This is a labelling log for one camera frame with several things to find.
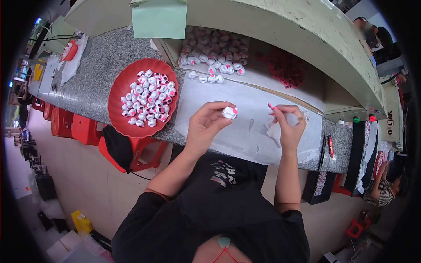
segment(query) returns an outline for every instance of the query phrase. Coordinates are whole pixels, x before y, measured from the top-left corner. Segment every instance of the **hand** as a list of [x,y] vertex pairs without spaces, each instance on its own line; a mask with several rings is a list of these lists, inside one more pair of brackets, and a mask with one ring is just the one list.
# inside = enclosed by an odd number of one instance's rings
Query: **hand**
[[[274,122],[279,122],[281,126],[281,146],[282,153],[297,154],[298,143],[306,128],[306,121],[298,106],[292,105],[277,105],[273,108],[275,113]],[[292,112],[299,117],[299,123],[295,127],[291,127],[285,119],[284,113]]]
[[376,178],[376,180],[378,179],[382,179],[382,180],[386,180],[386,175],[387,175],[387,166],[389,164],[389,161],[385,161],[381,164],[380,166],[380,172],[378,173],[378,176]]
[[185,151],[199,158],[209,149],[216,134],[231,124],[231,120],[225,119],[222,111],[218,111],[227,106],[236,107],[226,101],[207,102],[191,116]]

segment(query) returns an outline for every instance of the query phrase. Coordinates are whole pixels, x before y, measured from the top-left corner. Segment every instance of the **striped shirt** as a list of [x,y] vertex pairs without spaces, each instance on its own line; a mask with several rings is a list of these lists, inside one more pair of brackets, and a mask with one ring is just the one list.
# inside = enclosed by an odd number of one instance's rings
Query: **striped shirt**
[[390,189],[390,186],[392,186],[392,184],[392,182],[389,182],[387,180],[380,181],[378,185],[378,188],[380,190],[380,196],[378,200],[374,199],[371,196],[371,191],[366,191],[362,198],[374,207],[383,207],[385,205],[388,205],[395,198],[395,196],[392,193],[392,190]]

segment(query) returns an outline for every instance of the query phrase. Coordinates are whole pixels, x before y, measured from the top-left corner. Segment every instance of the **red plastic stool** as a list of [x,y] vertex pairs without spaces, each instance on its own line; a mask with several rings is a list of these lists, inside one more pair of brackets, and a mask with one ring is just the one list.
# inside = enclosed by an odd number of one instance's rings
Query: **red plastic stool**
[[351,196],[352,193],[350,191],[346,190],[343,186],[339,185],[341,183],[341,179],[342,174],[338,173],[336,175],[335,183],[333,184],[332,192]]
[[32,108],[36,109],[37,111],[44,111],[44,102],[38,98],[34,98],[32,100]]
[[[143,139],[130,138],[129,137],[129,140],[131,142],[132,150],[133,150],[133,159],[132,159],[132,162],[130,164],[130,169],[133,172],[138,172],[138,171],[149,169],[149,168],[158,168],[158,166],[161,164],[161,162],[159,162],[159,158],[161,157],[162,153],[164,152],[165,147],[167,146],[167,142],[155,140],[155,139],[152,139],[151,137],[146,137],[146,138],[143,138]],[[154,159],[150,163],[142,164],[141,162],[139,162],[140,154],[142,153],[142,151],[146,147],[146,145],[148,145],[150,143],[154,143],[154,142],[160,142],[161,143],[158,147],[158,151],[155,154]],[[98,149],[101,152],[101,154],[110,163],[112,163],[112,165],[114,165],[120,172],[122,172],[122,173],[126,172],[126,170],[124,170],[121,166],[119,166],[114,161],[114,159],[108,154],[107,146],[105,144],[104,137],[101,137],[101,139],[99,141]]]
[[72,136],[85,145],[98,146],[101,139],[101,132],[96,130],[98,122],[74,114],[72,125]]
[[358,238],[363,230],[364,227],[353,218],[351,219],[351,225],[344,231],[344,233],[350,237]]
[[355,218],[351,219],[351,224],[349,225],[348,229],[344,231],[350,237],[358,238],[362,231],[366,231],[373,221],[373,218],[370,216],[366,216],[363,220],[357,221]]
[[54,105],[49,104],[46,102],[44,104],[44,119],[51,121],[51,115],[53,114]]
[[61,108],[53,109],[51,114],[51,135],[72,138],[73,113]]

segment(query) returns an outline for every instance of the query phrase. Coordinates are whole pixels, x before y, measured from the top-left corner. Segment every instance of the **black cable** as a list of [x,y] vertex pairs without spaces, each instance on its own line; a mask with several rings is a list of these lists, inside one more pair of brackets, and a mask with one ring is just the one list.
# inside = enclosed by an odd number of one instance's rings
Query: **black cable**
[[71,39],[71,38],[80,39],[80,37],[63,37],[63,38],[46,39],[46,40],[43,40],[43,42],[44,41],[51,41],[51,40],[59,40],[59,39]]
[[133,173],[132,171],[130,171],[132,174],[134,174],[134,175],[137,175],[138,177],[141,177],[141,178],[143,178],[143,179],[146,179],[146,180],[151,180],[151,179],[148,179],[148,178],[145,178],[145,177],[143,177],[143,176],[140,176],[140,175],[138,175],[138,174],[135,174],[135,173]]
[[389,81],[391,81],[392,79],[396,78],[397,75],[402,74],[402,71],[397,73],[396,75],[393,75],[390,79],[383,81],[382,83],[380,83],[381,85],[383,85],[384,83],[388,83]]
[[52,37],[78,37],[78,36],[75,36],[75,35],[55,35],[55,36],[52,36]]

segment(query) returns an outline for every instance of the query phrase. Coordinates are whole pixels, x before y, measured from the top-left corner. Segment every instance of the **yellow box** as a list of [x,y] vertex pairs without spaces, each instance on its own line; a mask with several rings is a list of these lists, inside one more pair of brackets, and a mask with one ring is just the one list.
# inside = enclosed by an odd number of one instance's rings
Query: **yellow box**
[[78,233],[81,231],[90,233],[92,231],[92,223],[79,210],[72,213],[72,219]]
[[34,80],[40,80],[43,69],[44,69],[43,65],[39,65],[39,64],[35,65]]

